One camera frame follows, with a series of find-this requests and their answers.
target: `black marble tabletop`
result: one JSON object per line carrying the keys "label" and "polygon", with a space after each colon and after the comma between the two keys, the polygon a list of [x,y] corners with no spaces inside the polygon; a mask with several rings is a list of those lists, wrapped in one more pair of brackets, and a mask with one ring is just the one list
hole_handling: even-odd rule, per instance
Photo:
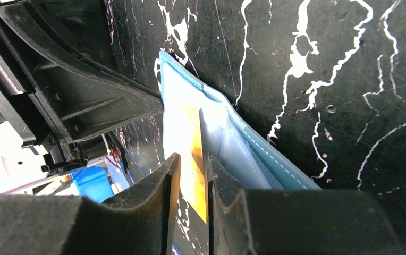
{"label": "black marble tabletop", "polygon": [[[105,4],[121,72],[158,91],[169,52],[322,188],[374,195],[406,247],[406,1]],[[164,160],[161,121],[118,130],[138,177]]]}

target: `blue pouch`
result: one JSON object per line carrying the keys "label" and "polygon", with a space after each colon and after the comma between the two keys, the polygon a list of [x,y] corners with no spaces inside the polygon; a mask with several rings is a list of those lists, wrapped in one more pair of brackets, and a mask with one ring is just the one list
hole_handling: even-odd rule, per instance
{"label": "blue pouch", "polygon": [[234,110],[228,99],[189,73],[166,52],[159,52],[164,102],[165,158],[174,153],[184,107],[199,109],[203,155],[214,153],[225,169],[251,189],[320,189],[273,148]]}

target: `light blue fabric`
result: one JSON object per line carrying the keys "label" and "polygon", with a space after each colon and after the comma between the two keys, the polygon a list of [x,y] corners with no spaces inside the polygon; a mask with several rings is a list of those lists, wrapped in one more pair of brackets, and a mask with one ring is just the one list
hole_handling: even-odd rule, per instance
{"label": "light blue fabric", "polygon": [[161,62],[164,101],[164,152],[173,153],[171,134],[179,123],[174,109],[191,105],[200,109],[202,149],[214,153],[226,170],[253,189],[320,189],[310,178],[254,131],[228,99],[198,80],[165,52]]}

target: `blue bin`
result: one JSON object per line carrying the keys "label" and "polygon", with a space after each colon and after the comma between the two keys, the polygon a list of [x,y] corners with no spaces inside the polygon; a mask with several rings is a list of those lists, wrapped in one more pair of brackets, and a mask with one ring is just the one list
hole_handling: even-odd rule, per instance
{"label": "blue bin", "polygon": [[81,196],[86,196],[97,203],[101,203],[114,195],[106,171],[102,167],[81,167],[71,175],[73,183]]}

